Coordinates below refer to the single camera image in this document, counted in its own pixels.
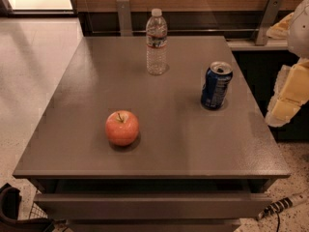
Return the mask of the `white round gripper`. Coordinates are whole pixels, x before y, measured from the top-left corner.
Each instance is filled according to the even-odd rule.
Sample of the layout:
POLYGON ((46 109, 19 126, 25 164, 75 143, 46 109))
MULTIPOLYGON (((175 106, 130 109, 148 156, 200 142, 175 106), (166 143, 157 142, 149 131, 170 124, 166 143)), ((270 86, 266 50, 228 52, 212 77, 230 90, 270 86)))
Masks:
MULTIPOLYGON (((303 0, 294 13, 270 26, 267 36, 276 40, 287 38, 290 52, 300 58, 309 58, 309 0, 303 0)), ((309 60, 299 59, 292 67, 283 65, 273 91, 274 95, 267 107, 266 122, 278 128, 288 124, 309 101, 309 60)))

